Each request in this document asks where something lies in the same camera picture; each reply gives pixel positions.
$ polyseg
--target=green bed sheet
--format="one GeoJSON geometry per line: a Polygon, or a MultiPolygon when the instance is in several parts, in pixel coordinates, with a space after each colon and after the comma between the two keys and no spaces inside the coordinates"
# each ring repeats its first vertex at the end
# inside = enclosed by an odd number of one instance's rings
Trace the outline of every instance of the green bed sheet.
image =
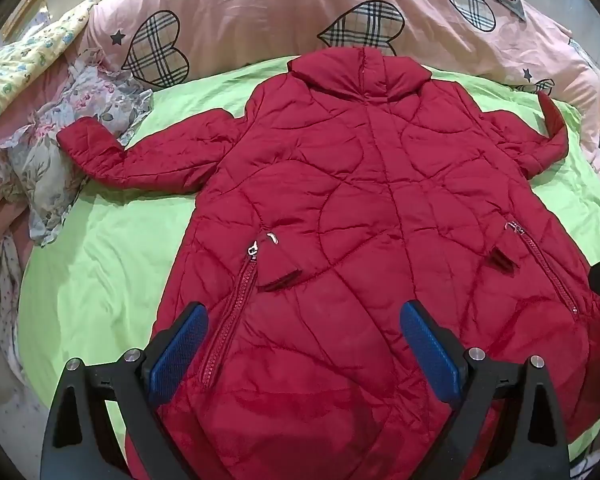
{"type": "MultiPolygon", "coordinates": [[[[155,94],[155,110],[131,145],[154,132],[211,108],[238,117],[255,86],[286,72],[290,58],[193,81],[155,94]]],[[[435,78],[460,82],[484,111],[510,110],[546,133],[535,95],[485,79],[432,70],[435,78]]],[[[578,145],[580,116],[557,102],[569,128],[569,156],[532,181],[534,192],[562,221],[591,263],[600,261],[600,180],[578,145]]],[[[19,348],[29,381],[50,405],[66,361],[87,364],[117,359],[144,348],[189,218],[193,196],[118,191],[90,182],[81,192],[58,240],[35,248],[20,297],[19,348]]],[[[119,438],[122,418],[111,410],[119,438]]],[[[577,456],[600,422],[571,445],[577,456]]]]}

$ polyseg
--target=blue pad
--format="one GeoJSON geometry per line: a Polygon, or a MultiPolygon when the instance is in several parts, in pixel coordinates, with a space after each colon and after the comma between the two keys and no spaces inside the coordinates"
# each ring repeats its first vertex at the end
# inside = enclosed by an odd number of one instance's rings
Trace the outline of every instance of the blue pad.
{"type": "Polygon", "coordinates": [[[458,368],[410,301],[402,306],[400,328],[436,397],[458,405],[462,399],[458,368]]]}
{"type": "Polygon", "coordinates": [[[147,399],[154,408],[171,400],[208,329],[206,308],[196,306],[149,374],[147,399]]]}

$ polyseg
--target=zipper pull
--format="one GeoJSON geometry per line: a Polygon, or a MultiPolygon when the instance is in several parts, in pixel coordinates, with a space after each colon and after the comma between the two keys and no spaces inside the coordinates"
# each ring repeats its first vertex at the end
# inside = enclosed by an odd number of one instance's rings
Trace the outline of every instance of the zipper pull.
{"type": "Polygon", "coordinates": [[[515,222],[507,222],[505,224],[504,228],[506,229],[507,227],[511,227],[519,235],[525,234],[525,230],[522,227],[520,227],[520,225],[516,224],[515,222]]]}
{"type": "Polygon", "coordinates": [[[247,249],[247,254],[251,257],[252,260],[256,259],[258,255],[258,243],[254,241],[253,245],[247,249]]]}

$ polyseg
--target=pocket zipper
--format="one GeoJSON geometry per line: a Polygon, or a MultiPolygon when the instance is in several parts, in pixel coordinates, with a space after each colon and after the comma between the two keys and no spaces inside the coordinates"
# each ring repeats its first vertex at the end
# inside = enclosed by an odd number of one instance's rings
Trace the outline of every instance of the pocket zipper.
{"type": "Polygon", "coordinates": [[[240,318],[244,304],[246,303],[251,289],[253,288],[253,283],[255,282],[258,243],[254,242],[247,250],[247,253],[248,260],[238,277],[229,314],[218,327],[218,331],[216,332],[218,336],[214,339],[208,358],[206,359],[204,372],[202,374],[202,385],[204,388],[209,388],[212,384],[215,371],[218,368],[218,363],[221,361],[222,356],[231,342],[230,336],[235,331],[237,321],[240,318]]]}
{"type": "Polygon", "coordinates": [[[507,227],[512,228],[517,234],[520,235],[520,238],[522,238],[522,241],[529,248],[529,251],[535,258],[538,265],[540,265],[540,267],[542,267],[542,270],[544,270],[544,273],[549,278],[549,281],[553,284],[554,289],[558,293],[558,296],[560,296],[560,298],[562,299],[562,302],[574,314],[577,314],[578,309],[576,307],[575,301],[573,301],[573,298],[567,292],[567,288],[564,286],[564,283],[560,280],[558,275],[550,267],[549,262],[544,257],[544,254],[542,254],[542,251],[540,250],[540,247],[538,247],[538,244],[536,244],[536,242],[533,240],[533,238],[516,222],[513,222],[513,221],[507,222],[505,225],[505,229],[507,227]]]}

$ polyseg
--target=quilted coat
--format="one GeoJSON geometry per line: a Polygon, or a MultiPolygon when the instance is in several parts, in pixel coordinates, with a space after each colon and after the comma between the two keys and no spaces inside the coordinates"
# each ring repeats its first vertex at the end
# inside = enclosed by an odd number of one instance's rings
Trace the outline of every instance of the quilted coat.
{"type": "Polygon", "coordinates": [[[58,135],[108,186],[200,192],[154,333],[208,309],[159,410],[203,480],[408,478],[449,415],[400,334],[412,299],[468,348],[541,355],[570,439],[600,417],[600,298],[528,183],[568,152],[538,99],[548,137],[410,58],[334,48],[241,118],[211,110],[126,152],[90,118],[58,135]]]}

